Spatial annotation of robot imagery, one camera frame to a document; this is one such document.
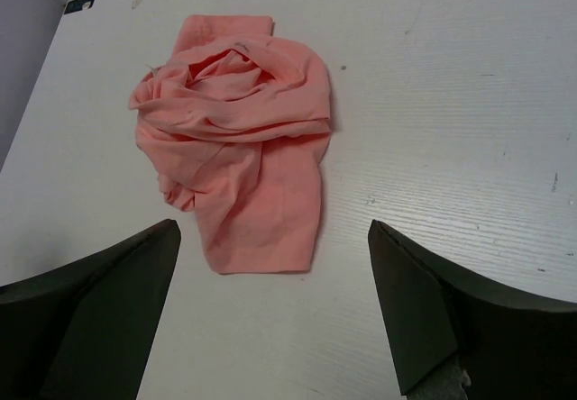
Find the pink cloth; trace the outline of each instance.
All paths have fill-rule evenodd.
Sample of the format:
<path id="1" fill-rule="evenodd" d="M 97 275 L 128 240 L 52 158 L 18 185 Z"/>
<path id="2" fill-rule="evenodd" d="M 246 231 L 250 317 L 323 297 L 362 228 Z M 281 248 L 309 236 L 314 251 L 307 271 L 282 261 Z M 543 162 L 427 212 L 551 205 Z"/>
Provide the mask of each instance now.
<path id="1" fill-rule="evenodd" d="M 328 75 L 307 46 L 272 37 L 272 25 L 188 17 L 172 58 L 130 98 L 165 201 L 196 212 L 220 273 L 308 271 L 315 246 Z"/>

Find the pink towel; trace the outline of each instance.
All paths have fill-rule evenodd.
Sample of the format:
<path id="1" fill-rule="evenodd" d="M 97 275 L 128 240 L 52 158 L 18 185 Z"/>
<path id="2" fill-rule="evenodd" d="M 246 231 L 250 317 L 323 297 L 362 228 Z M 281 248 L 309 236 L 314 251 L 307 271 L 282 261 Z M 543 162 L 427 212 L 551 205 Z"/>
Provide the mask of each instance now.
<path id="1" fill-rule="evenodd" d="M 330 138 L 324 62 L 272 19 L 187 18 L 172 58 L 136 87 L 136 143 L 167 203 L 195 211 L 210 268 L 308 271 Z"/>

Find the folded fabric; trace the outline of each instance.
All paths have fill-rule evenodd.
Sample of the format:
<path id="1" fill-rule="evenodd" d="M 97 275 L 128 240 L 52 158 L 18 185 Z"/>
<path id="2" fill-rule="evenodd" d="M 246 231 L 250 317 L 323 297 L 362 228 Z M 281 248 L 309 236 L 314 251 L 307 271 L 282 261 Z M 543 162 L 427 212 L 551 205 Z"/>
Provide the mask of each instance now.
<path id="1" fill-rule="evenodd" d="M 308 271 L 330 138 L 324 62 L 260 16 L 187 18 L 133 91 L 136 142 L 167 203 L 195 211 L 210 268 Z"/>

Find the white wooden surface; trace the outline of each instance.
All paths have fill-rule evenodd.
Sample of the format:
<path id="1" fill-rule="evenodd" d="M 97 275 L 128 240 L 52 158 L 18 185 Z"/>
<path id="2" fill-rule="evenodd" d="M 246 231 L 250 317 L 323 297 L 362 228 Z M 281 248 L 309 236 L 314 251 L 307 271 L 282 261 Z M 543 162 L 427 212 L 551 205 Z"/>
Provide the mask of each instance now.
<path id="1" fill-rule="evenodd" d="M 577 0 L 132 3 L 96 0 L 60 23 L 0 174 L 0 284 L 177 218 L 142 400 L 398 398 L 372 218 L 577 301 Z M 336 132 L 309 275 L 210 272 L 193 215 L 162 203 L 134 145 L 128 95 L 189 14 L 270 14 L 331 71 Z"/>

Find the white table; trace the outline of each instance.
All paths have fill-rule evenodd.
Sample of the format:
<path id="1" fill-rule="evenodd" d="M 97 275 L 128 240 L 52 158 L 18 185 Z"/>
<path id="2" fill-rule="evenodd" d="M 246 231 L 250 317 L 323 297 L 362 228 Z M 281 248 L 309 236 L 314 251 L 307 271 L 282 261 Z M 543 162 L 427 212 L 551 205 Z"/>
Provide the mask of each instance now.
<path id="1" fill-rule="evenodd" d="M 483 275 L 577 300 L 577 0 L 132 4 L 62 18 L 0 173 L 0 284 L 177 218 L 140 399 L 398 398 L 372 218 Z M 269 14 L 330 69 L 336 131 L 308 275 L 212 273 L 194 215 L 162 202 L 134 144 L 128 95 L 189 14 Z"/>

